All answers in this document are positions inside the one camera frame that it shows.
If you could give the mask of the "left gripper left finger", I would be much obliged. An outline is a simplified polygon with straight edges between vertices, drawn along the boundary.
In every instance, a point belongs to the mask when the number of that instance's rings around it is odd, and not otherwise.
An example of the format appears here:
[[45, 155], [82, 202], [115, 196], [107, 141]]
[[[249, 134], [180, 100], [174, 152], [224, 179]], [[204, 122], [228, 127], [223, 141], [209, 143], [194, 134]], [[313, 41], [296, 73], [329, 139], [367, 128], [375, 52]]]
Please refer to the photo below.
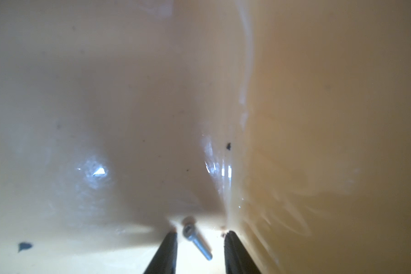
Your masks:
[[169, 232], [159, 246], [144, 274], [176, 274], [178, 234]]

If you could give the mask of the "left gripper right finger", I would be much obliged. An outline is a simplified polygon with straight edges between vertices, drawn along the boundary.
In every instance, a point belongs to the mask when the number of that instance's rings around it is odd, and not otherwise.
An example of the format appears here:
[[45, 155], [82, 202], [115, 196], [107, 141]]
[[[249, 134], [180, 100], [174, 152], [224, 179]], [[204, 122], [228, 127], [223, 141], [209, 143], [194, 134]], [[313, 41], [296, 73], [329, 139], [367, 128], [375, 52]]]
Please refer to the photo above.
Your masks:
[[224, 238], [226, 274], [261, 274], [259, 268], [234, 231]]

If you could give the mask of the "yellow plastic storage box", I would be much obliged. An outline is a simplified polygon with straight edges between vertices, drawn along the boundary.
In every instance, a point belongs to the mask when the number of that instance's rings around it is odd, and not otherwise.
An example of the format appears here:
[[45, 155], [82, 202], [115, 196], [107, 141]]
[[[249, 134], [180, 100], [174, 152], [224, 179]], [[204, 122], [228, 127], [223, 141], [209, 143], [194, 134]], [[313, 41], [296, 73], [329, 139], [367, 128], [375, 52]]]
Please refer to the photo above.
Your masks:
[[[182, 233], [194, 223], [211, 261]], [[411, 1], [0, 1], [0, 274], [411, 274]]]

